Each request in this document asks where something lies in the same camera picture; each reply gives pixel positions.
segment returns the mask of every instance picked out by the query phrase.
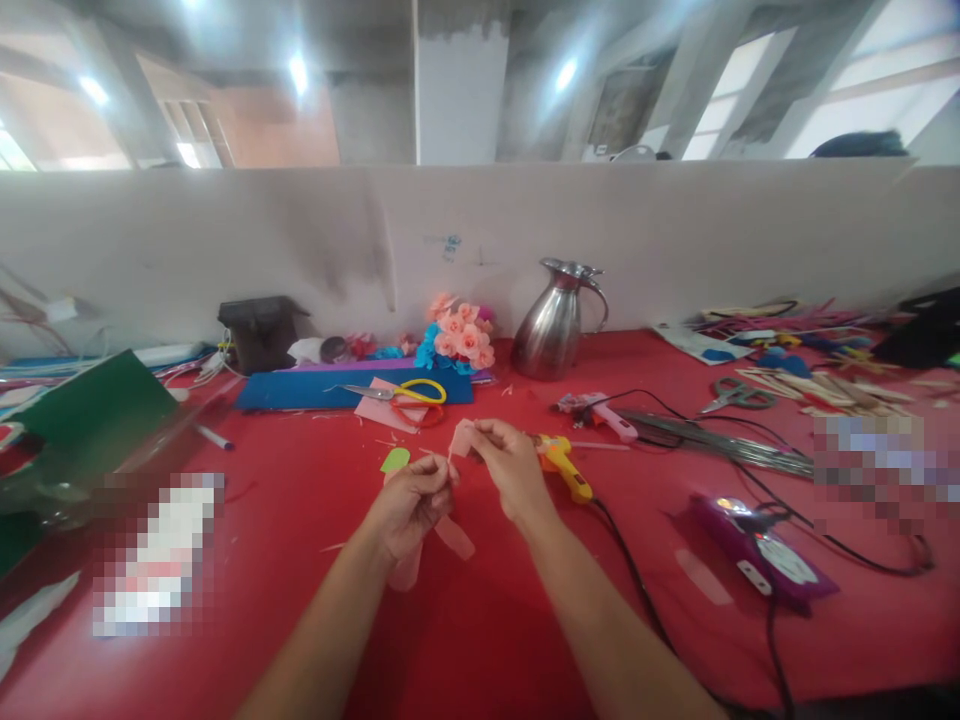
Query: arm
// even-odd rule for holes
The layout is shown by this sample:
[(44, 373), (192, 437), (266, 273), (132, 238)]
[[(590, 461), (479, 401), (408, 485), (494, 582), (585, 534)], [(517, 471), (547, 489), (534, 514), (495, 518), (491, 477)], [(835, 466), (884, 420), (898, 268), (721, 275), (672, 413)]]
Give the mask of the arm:
[(530, 439), (499, 420), (478, 420), (471, 444), (500, 490), (504, 512), (527, 541), (597, 715), (723, 718), (563, 524)]
[(452, 509), (455, 473), (431, 455), (386, 484), (236, 720), (341, 716), (387, 578)]

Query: hand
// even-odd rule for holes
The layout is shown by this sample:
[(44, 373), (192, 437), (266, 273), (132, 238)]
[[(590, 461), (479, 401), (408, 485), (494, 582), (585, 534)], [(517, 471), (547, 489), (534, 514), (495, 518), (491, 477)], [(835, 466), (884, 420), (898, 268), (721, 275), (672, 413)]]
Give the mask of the hand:
[(391, 564), (413, 552), (437, 521), (453, 510), (451, 480), (459, 480), (459, 475), (439, 455), (420, 458), (387, 480), (363, 524)]
[(470, 445), (480, 453), (500, 491), (504, 514), (518, 526), (558, 519), (529, 435), (502, 420), (477, 420), (466, 428)]

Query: pink glue gun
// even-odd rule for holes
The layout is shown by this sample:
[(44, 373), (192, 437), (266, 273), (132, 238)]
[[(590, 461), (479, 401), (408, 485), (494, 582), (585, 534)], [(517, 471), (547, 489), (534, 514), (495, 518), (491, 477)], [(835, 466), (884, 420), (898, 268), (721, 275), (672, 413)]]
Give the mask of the pink glue gun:
[(585, 395), (567, 395), (557, 403), (557, 409), (563, 412), (582, 410), (590, 405), (590, 412), (597, 423), (606, 423), (617, 433), (622, 443), (633, 443), (637, 440), (637, 429), (610, 409), (606, 402), (607, 396), (603, 393), (587, 393)]

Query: purple device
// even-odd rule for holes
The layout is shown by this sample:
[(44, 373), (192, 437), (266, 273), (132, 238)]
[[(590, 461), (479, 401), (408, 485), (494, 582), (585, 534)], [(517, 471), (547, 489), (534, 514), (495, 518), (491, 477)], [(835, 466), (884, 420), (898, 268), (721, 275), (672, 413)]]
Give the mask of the purple device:
[(833, 580), (772, 530), (761, 535), (741, 528), (738, 518), (757, 517), (742, 501), (695, 495), (690, 499), (690, 511), (762, 595), (770, 595), (773, 583), (778, 602), (809, 616), (811, 600), (840, 591)]

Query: scissors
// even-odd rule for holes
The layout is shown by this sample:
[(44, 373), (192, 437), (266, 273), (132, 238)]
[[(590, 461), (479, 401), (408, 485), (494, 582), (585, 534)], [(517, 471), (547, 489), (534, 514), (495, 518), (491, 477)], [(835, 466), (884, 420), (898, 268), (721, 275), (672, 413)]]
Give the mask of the scissors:
[(713, 384), (713, 390), (717, 393), (717, 399), (701, 410), (698, 413), (699, 415), (719, 410), (727, 405), (736, 405), (751, 410), (765, 410), (777, 404), (777, 398), (770, 393), (758, 390), (736, 378), (720, 378)]
[[(417, 385), (429, 385), (437, 391), (438, 396), (430, 397), (428, 395), (421, 395), (415, 390), (410, 389)], [(407, 382), (402, 383), (397, 388), (371, 388), (364, 387), (363, 385), (341, 385), (340, 387), (344, 390), (355, 392), (358, 395), (363, 395), (364, 397), (389, 402), (391, 407), (393, 407), (393, 411), (399, 415), (405, 423), (413, 427), (433, 427), (443, 420), (444, 417), (443, 403), (447, 401), (447, 391), (443, 385), (428, 378), (407, 380)], [(403, 397), (411, 398), (412, 402), (400, 402), (400, 398)], [(414, 420), (404, 412), (405, 410), (417, 408), (426, 408), (427, 410), (420, 420)]]

